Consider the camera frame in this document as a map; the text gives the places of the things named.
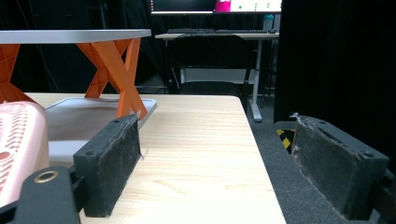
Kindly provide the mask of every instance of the monitor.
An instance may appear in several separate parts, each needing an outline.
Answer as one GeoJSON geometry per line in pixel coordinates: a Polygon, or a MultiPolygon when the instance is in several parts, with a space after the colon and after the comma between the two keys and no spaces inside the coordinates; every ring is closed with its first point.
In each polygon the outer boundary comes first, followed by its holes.
{"type": "Polygon", "coordinates": [[[217,13],[280,13],[282,0],[216,0],[217,13]]]}
{"type": "Polygon", "coordinates": [[[149,0],[151,14],[211,14],[216,0],[149,0]]]}

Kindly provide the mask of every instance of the wooden table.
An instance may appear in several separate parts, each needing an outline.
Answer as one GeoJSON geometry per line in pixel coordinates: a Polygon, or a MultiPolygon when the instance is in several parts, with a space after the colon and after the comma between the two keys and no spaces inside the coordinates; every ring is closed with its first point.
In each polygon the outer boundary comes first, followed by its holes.
{"type": "Polygon", "coordinates": [[[20,44],[77,44],[97,67],[85,97],[98,98],[109,82],[120,93],[117,117],[132,109],[142,119],[148,111],[139,98],[134,78],[140,38],[150,35],[150,30],[126,29],[0,31],[0,102],[33,101],[10,83],[20,44]]]}
{"type": "MultiPolygon", "coordinates": [[[[28,95],[43,106],[83,96],[28,95]]],[[[157,101],[139,131],[144,158],[111,217],[81,212],[82,223],[285,223],[238,98],[141,97],[157,101]]]]}
{"type": "MultiPolygon", "coordinates": [[[[183,34],[155,35],[155,38],[168,41],[168,40],[173,40],[180,35],[183,35],[183,34]]],[[[260,114],[259,107],[257,106],[257,96],[258,96],[258,91],[259,91],[259,79],[260,79],[260,70],[261,70],[260,64],[262,61],[262,41],[278,39],[279,33],[276,33],[276,34],[234,34],[234,35],[239,35],[246,40],[257,41],[256,67],[254,70],[254,77],[253,77],[253,93],[252,93],[252,98],[249,101],[249,105],[250,105],[250,109],[251,109],[254,120],[257,122],[262,122],[262,115],[260,114]]]]}

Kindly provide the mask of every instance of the yellow and black striped tape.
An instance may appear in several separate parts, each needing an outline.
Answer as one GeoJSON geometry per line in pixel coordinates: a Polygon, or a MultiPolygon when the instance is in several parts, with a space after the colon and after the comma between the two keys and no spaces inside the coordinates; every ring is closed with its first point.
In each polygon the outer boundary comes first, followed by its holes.
{"type": "Polygon", "coordinates": [[[291,153],[291,147],[293,144],[294,130],[276,130],[277,135],[279,135],[285,149],[291,153]]]}

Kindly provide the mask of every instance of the gray carpet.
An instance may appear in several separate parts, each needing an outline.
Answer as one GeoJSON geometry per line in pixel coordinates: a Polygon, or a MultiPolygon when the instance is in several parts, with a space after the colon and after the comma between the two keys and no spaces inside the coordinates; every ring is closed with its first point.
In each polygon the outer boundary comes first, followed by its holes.
{"type": "Polygon", "coordinates": [[[377,223],[379,214],[376,211],[369,221],[348,221],[338,215],[324,196],[303,177],[283,147],[273,123],[274,96],[264,96],[260,111],[261,123],[251,118],[250,111],[247,118],[287,223],[377,223]]]}

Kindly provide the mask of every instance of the chair backrest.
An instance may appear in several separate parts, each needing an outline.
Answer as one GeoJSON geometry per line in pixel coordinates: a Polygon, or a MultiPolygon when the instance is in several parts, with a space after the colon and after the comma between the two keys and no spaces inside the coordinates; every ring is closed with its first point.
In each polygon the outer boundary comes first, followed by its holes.
{"type": "Polygon", "coordinates": [[[238,35],[181,35],[168,43],[166,61],[170,78],[179,82],[178,68],[246,69],[248,82],[252,48],[238,35]]]}

